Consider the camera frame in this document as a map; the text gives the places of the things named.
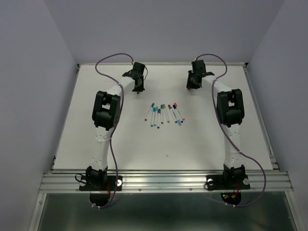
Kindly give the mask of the dark green marker pen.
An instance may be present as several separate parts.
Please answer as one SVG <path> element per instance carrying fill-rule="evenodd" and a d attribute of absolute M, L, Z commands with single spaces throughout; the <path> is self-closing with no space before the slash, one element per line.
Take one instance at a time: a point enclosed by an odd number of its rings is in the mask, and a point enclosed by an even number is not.
<path fill-rule="evenodd" d="M 151 106 L 150 106 L 150 108 L 149 108 L 149 110 L 148 110 L 148 112 L 147 112 L 147 114 L 145 116 L 145 119 L 144 119 L 145 121 L 148 120 L 149 115 L 153 112 L 153 108 L 154 108 L 154 103 L 151 104 Z"/>

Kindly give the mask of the light blue marker pen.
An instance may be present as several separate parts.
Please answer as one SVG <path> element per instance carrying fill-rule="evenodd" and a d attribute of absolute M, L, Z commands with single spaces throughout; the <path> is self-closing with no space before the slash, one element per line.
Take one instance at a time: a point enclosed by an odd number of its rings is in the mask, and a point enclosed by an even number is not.
<path fill-rule="evenodd" d="M 151 116 L 151 127 L 154 126 L 155 123 L 155 115 L 156 115 L 156 108 L 154 107 L 152 110 L 152 116 Z"/>

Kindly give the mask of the teal green marker pen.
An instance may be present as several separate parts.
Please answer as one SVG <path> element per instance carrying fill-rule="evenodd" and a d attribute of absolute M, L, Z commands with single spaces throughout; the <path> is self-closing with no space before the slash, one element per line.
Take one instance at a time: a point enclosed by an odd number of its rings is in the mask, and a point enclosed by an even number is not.
<path fill-rule="evenodd" d="M 157 126 L 157 120 L 158 120 L 158 107 L 155 108 L 154 127 Z"/>

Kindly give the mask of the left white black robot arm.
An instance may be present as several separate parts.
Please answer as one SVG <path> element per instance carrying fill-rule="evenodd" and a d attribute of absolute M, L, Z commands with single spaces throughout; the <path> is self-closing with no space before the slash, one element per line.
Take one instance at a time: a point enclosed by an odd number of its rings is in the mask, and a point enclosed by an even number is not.
<path fill-rule="evenodd" d="M 120 121 L 124 96 L 128 92 L 144 91 L 144 64 L 134 62 L 120 81 L 107 91 L 96 93 L 92 120 L 95 126 L 93 155 L 86 169 L 86 183 L 101 190 L 107 185 L 107 154 L 112 134 Z"/>

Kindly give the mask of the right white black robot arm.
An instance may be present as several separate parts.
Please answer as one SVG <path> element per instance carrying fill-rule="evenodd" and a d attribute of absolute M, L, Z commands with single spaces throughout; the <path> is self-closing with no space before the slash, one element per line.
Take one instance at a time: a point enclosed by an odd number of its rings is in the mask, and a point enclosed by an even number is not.
<path fill-rule="evenodd" d="M 214 100 L 215 115 L 224 134 L 225 159 L 220 175 L 208 175 L 205 188 L 231 190 L 245 179 L 245 167 L 240 154 L 240 125 L 244 118 L 243 94 L 240 89 L 231 89 L 220 82 L 212 72 L 206 71 L 203 60 L 192 62 L 188 72 L 186 88 L 199 89 L 204 86 Z"/>

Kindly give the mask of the black marker pen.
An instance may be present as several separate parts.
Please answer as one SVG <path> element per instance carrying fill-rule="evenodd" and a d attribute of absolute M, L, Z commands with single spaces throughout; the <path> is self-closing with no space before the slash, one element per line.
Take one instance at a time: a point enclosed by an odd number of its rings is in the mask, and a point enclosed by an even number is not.
<path fill-rule="evenodd" d="M 184 121 L 184 120 L 183 120 L 183 117 L 182 117 L 180 111 L 178 110 L 177 106 L 176 106 L 176 105 L 173 105 L 173 108 L 174 108 L 174 111 L 176 112 L 176 115 L 177 115 L 179 121 L 180 121 L 181 123 L 183 123 L 183 121 Z"/>

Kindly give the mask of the dark blue marker pen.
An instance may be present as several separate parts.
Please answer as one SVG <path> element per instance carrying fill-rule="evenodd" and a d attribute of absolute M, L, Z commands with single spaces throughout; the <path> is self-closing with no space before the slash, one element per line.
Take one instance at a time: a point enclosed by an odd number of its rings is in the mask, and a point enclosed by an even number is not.
<path fill-rule="evenodd" d="M 158 109 L 157 110 L 157 123 L 156 123 L 156 126 L 157 126 L 157 128 L 160 128 L 160 123 L 161 123 L 161 110 L 160 109 Z"/>

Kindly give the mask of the grey green marker pen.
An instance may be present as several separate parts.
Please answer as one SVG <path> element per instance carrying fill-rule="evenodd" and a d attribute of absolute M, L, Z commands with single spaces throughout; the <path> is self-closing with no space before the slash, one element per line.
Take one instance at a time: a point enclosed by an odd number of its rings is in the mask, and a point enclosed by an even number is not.
<path fill-rule="evenodd" d="M 166 121 L 167 121 L 167 123 L 170 123 L 170 119 L 169 119 L 169 116 L 168 116 L 165 104 L 163 104 L 163 109 L 164 109 L 164 114 L 165 114 L 165 117 L 166 117 Z"/>

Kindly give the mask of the dark red marker pen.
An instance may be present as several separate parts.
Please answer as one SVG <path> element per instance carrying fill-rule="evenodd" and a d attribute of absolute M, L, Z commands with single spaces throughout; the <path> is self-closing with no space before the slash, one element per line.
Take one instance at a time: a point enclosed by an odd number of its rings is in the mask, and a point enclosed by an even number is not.
<path fill-rule="evenodd" d="M 177 119 L 176 119 L 176 116 L 175 116 L 174 113 L 173 113 L 173 110 L 172 110 L 170 104 L 168 105 L 168 108 L 169 108 L 169 110 L 170 110 L 170 113 L 171 113 L 171 116 L 172 116 L 174 122 L 177 123 L 178 121 L 177 121 Z"/>

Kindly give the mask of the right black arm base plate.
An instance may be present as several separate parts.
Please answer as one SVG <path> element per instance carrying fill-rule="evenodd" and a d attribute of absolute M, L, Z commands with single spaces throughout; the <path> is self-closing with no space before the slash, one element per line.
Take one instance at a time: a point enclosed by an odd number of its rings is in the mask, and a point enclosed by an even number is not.
<path fill-rule="evenodd" d="M 227 191 L 237 189 L 238 187 L 240 190 L 249 190 L 251 188 L 247 175 L 228 180 L 222 175 L 207 175 L 204 184 L 204 188 L 209 191 Z"/>

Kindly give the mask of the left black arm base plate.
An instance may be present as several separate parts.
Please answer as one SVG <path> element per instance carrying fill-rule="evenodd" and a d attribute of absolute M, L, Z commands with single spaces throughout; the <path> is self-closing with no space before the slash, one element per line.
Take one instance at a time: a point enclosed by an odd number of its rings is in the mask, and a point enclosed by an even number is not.
<path fill-rule="evenodd" d="M 81 179 L 78 180 L 79 182 L 79 190 L 85 191 L 85 192 L 91 192 L 91 191 L 121 191 L 122 190 L 122 183 L 123 183 L 123 177 L 118 176 L 116 178 L 116 175 L 107 176 L 107 180 L 104 181 L 104 183 L 90 183 L 89 180 L 87 180 L 86 176 L 81 176 Z"/>

